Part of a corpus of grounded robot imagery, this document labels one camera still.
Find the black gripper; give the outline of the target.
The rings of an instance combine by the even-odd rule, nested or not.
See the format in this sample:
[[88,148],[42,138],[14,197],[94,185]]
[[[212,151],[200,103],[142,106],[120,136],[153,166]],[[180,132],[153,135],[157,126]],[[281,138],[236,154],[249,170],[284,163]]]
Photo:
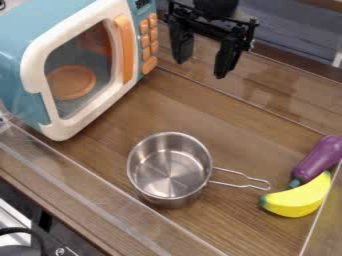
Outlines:
[[[213,76],[222,79],[237,63],[241,50],[253,46],[257,18],[239,7],[239,0],[169,0],[168,15],[174,15],[193,26],[198,34],[220,39],[214,56]],[[182,64],[193,52],[193,33],[177,19],[169,21],[172,57]]]

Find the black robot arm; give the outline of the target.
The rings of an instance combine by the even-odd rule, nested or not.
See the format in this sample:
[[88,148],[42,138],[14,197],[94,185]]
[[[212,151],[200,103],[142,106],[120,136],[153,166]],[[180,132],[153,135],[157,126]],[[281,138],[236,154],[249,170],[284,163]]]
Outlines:
[[220,43],[214,55],[213,76],[222,79],[235,69],[241,52],[255,41],[257,19],[239,12],[239,0],[168,1],[165,23],[169,30],[170,52],[177,64],[193,54],[194,34]]

